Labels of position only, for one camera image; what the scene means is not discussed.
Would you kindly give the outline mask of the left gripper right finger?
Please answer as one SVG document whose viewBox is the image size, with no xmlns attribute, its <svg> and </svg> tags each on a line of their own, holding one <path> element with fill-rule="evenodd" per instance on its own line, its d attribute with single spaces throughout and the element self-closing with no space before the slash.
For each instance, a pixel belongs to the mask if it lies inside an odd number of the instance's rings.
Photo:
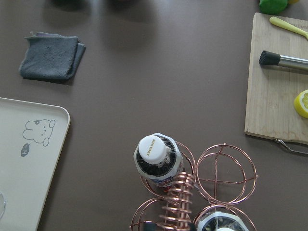
<svg viewBox="0 0 308 231">
<path fill-rule="evenodd" d="M 188 228 L 189 228 L 188 231 L 196 231 L 196 227 L 193 223 L 189 223 Z"/>
</svg>

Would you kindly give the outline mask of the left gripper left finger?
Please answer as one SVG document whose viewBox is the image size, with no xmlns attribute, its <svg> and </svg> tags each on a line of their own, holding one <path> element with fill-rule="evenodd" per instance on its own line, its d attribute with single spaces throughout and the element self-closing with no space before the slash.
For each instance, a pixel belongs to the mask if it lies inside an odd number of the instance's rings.
<svg viewBox="0 0 308 231">
<path fill-rule="evenodd" d="M 156 231 L 156 223 L 154 222 L 145 222 L 143 225 L 143 230 L 144 231 Z"/>
</svg>

